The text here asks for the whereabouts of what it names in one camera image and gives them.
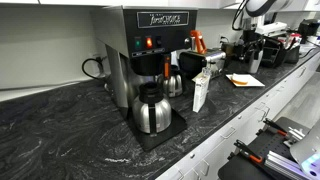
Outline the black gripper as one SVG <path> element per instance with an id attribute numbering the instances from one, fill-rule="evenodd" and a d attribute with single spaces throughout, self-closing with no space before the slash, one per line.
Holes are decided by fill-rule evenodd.
<path id="1" fill-rule="evenodd" d="M 245 61 L 250 60 L 252 53 L 258 55 L 263 48 L 263 36 L 254 30 L 244 30 L 241 39 L 244 41 L 242 55 Z"/>

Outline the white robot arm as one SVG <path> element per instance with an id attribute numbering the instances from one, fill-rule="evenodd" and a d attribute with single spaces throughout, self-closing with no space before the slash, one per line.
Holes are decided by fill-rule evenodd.
<path id="1" fill-rule="evenodd" d="M 243 10 L 246 10 L 247 15 L 251 18 L 250 30 L 244 29 L 248 32 L 253 40 L 250 42 L 254 46 L 250 58 L 254 61 L 259 60 L 259 53 L 263 47 L 263 36 L 272 32 L 284 30 L 287 27 L 286 23 L 273 22 L 271 24 L 264 24 L 265 14 L 268 12 L 278 12 L 279 10 L 291 4 L 292 0 L 243 0 L 239 5 L 233 21 L 232 29 L 234 31 L 242 30 L 241 26 L 235 27 L 234 24 Z"/>

